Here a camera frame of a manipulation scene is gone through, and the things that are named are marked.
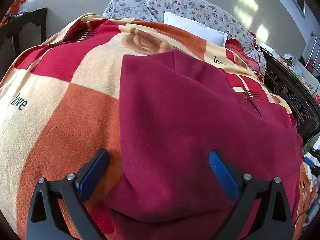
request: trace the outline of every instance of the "maroon fabric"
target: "maroon fabric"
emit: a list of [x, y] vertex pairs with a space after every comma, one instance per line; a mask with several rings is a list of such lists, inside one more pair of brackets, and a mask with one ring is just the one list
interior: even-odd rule
[[209, 166], [214, 149], [257, 179], [279, 176], [295, 216], [301, 137], [283, 107], [239, 95], [222, 71], [178, 50], [124, 56], [119, 102], [124, 175], [106, 198], [118, 239], [213, 236], [234, 204]]

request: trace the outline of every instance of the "pillow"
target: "pillow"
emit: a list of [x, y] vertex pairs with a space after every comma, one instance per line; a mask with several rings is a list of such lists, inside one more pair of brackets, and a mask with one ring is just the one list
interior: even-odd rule
[[226, 44], [228, 34], [206, 27], [205, 25], [194, 20], [177, 16], [171, 12], [165, 12], [163, 20], [164, 24], [185, 30], [218, 46], [224, 47]]

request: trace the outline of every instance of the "wall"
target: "wall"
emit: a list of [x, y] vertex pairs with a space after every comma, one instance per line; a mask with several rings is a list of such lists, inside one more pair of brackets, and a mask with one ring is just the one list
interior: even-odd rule
[[308, 60], [308, 56], [310, 56], [312, 45], [314, 43], [314, 37], [311, 37], [311, 32], [314, 32], [316, 35], [320, 37], [320, 25], [317, 22], [316, 18], [312, 14], [311, 10], [306, 8], [305, 17], [302, 16], [299, 9], [295, 5], [292, 0], [279, 0], [283, 6], [287, 9], [290, 16], [296, 23], [299, 28], [301, 35], [303, 36], [304, 41], [306, 42], [306, 47], [303, 51], [303, 58]]

